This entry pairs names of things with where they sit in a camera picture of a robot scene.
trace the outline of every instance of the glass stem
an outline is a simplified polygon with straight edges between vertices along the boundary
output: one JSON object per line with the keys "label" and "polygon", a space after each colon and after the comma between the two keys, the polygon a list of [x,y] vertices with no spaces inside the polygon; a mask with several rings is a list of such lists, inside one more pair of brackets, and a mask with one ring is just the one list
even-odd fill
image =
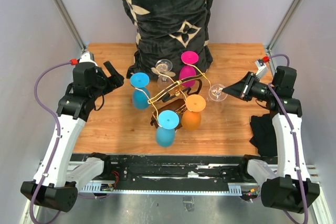
{"label": "glass stem", "polygon": [[214,94],[215,96],[219,97],[221,95],[222,90],[221,89],[216,89]]}
{"label": "glass stem", "polygon": [[163,82],[167,82],[167,77],[166,76],[161,76]]}

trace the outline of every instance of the pink wine glass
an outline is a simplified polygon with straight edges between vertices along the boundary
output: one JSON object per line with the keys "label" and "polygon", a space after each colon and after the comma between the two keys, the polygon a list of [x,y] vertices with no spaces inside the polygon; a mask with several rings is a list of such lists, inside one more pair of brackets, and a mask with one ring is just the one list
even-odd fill
{"label": "pink wine glass", "polygon": [[[186,51],[182,53],[181,60],[185,64],[191,64],[191,65],[196,64],[198,62],[198,54],[193,51]],[[195,76],[195,75],[196,75],[195,68],[191,66],[184,66],[180,72],[180,80],[187,78],[187,77]],[[187,88],[192,87],[195,84],[195,82],[196,81],[188,81],[188,82],[185,82],[183,86]]]}

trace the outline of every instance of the red connector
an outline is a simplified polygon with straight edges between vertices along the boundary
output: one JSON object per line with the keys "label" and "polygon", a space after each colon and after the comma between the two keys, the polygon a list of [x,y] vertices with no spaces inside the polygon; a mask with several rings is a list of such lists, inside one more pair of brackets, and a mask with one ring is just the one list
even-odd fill
{"label": "red connector", "polygon": [[71,65],[78,64],[78,60],[77,59],[71,59],[70,62],[71,62]]}
{"label": "red connector", "polygon": [[268,57],[268,56],[265,56],[265,57],[263,57],[262,60],[264,61],[264,63],[267,63],[267,62],[269,62],[269,57]]}

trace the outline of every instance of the blue wine glass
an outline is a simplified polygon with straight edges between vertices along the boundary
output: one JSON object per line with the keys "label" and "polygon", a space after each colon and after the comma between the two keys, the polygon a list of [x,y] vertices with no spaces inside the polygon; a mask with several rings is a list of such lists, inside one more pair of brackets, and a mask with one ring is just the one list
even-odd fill
{"label": "blue wine glass", "polygon": [[162,111],[157,119],[161,127],[156,129],[156,142],[161,147],[169,147],[174,143],[175,128],[180,123],[178,115],[171,110]]}
{"label": "blue wine glass", "polygon": [[[130,81],[133,87],[143,90],[149,98],[151,97],[148,89],[145,88],[149,83],[149,77],[147,74],[141,72],[135,73],[132,75]],[[144,110],[148,108],[149,104],[147,96],[142,91],[135,90],[132,96],[133,106],[138,110]]]}

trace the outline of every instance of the cable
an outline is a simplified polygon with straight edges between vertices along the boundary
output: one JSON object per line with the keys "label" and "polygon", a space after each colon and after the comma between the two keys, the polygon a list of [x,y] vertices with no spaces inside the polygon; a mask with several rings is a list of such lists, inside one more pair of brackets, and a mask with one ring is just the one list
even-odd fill
{"label": "cable", "polygon": [[96,104],[94,105],[94,107],[95,107],[95,111],[99,111],[99,110],[101,110],[101,108],[104,106],[104,104],[105,104],[105,97],[104,97],[104,94],[102,93],[101,94],[101,97],[103,98],[103,102],[101,103],[101,106],[97,109],[97,107],[96,107]]}
{"label": "cable", "polygon": [[[44,110],[46,110],[47,112],[49,112],[49,113],[53,116],[53,118],[54,118],[54,120],[55,120],[55,122],[56,122],[56,129],[57,129],[57,138],[56,138],[56,140],[55,140],[54,148],[53,148],[52,151],[51,151],[51,155],[50,155],[50,158],[49,158],[49,160],[48,160],[48,162],[47,162],[47,165],[46,165],[46,168],[45,168],[44,173],[43,173],[43,175],[42,175],[42,178],[41,178],[40,182],[38,183],[38,185],[37,185],[37,187],[36,187],[36,189],[35,189],[35,191],[34,191],[34,193],[33,193],[33,196],[31,197],[31,201],[30,201],[30,205],[29,205],[29,215],[30,215],[30,218],[31,218],[31,220],[33,221],[34,224],[42,224],[41,222],[38,222],[37,219],[36,219],[35,216],[34,216],[34,202],[35,202],[36,197],[37,197],[37,194],[38,194],[38,192],[40,191],[40,188],[41,188],[41,186],[42,186],[42,184],[43,184],[43,182],[44,182],[44,180],[45,180],[45,178],[46,178],[45,175],[48,174],[49,168],[50,168],[51,163],[52,163],[52,161],[53,161],[53,158],[54,158],[54,155],[55,155],[55,153],[56,153],[56,149],[57,149],[57,146],[58,146],[58,143],[59,143],[59,139],[60,139],[60,136],[61,136],[61,126],[60,126],[58,117],[57,117],[57,115],[56,115],[56,113],[55,113],[54,111],[52,111],[50,108],[48,108],[47,106],[45,106],[45,105],[40,101],[40,99],[39,99],[39,97],[38,97],[38,94],[37,94],[37,87],[38,87],[38,84],[39,84],[40,80],[42,79],[42,77],[43,77],[45,74],[47,74],[48,72],[54,70],[55,68],[59,68],[59,67],[62,67],[62,66],[65,66],[65,65],[70,65],[70,64],[72,64],[71,61],[69,61],[69,62],[65,62],[65,63],[61,63],[61,64],[58,64],[58,65],[56,65],[56,66],[53,66],[53,67],[47,69],[46,71],[44,71],[44,72],[37,78],[37,80],[36,80],[36,82],[35,82],[35,85],[34,85],[34,96],[35,96],[35,100],[37,101],[37,103],[38,103]],[[47,223],[45,223],[45,224],[50,224],[50,223],[52,223],[54,220],[56,220],[56,218],[59,216],[59,214],[60,214],[60,211],[57,212],[57,214],[53,217],[53,219],[52,219],[51,221],[49,221],[49,222],[47,222]]]}
{"label": "cable", "polygon": [[252,188],[251,190],[249,191],[241,191],[242,194],[249,194],[249,193],[253,193],[255,192],[256,190],[259,190],[260,189],[260,186],[257,186],[255,188]]}
{"label": "cable", "polygon": [[[294,148],[295,148],[295,164],[298,167],[296,172],[298,174],[301,197],[302,197],[302,202],[303,202],[303,210],[304,210],[304,216],[305,216],[304,217],[305,219],[303,220],[302,224],[307,224],[308,223],[308,206],[307,206],[306,194],[305,194],[305,191],[304,191],[305,189],[304,189],[304,186],[303,186],[303,180],[302,180],[302,176],[301,176],[299,146],[298,146],[298,139],[297,139],[297,136],[296,136],[296,132],[294,131],[294,125],[293,125],[292,121],[290,120],[289,115],[287,114],[284,105],[282,105],[282,102],[280,101],[280,98],[278,97],[278,95],[276,94],[274,89],[272,88],[271,83],[268,84],[268,89],[271,91],[271,93],[273,94],[273,96],[277,100],[285,118],[288,121],[290,129],[292,130],[292,136],[293,136],[293,139],[294,139]],[[289,212],[287,212],[287,211],[284,211],[284,212],[292,222],[294,222],[295,224],[300,224],[299,222],[297,222],[296,220],[293,219],[293,217],[289,214]]]}
{"label": "cable", "polygon": [[[119,182],[119,173],[117,171],[113,171],[112,174],[114,174],[116,176],[116,180],[114,181],[114,189],[117,186],[117,183]],[[82,199],[106,199],[108,197],[110,197],[112,195],[112,193],[110,193],[108,196],[84,196],[82,194],[78,194],[79,198]]]}
{"label": "cable", "polygon": [[262,106],[260,103],[258,103],[258,99],[256,99],[256,103],[257,103],[260,107],[262,107],[263,109],[268,110],[268,108],[266,108],[265,106]]}
{"label": "cable", "polygon": [[272,55],[272,56],[269,56],[268,59],[272,59],[272,58],[276,58],[276,57],[280,57],[280,56],[286,58],[286,60],[287,60],[287,65],[286,65],[286,67],[288,67],[288,66],[289,66],[289,62],[290,62],[290,60],[289,60],[289,57],[288,57],[287,55],[285,55],[285,54],[276,54],[276,55]]}

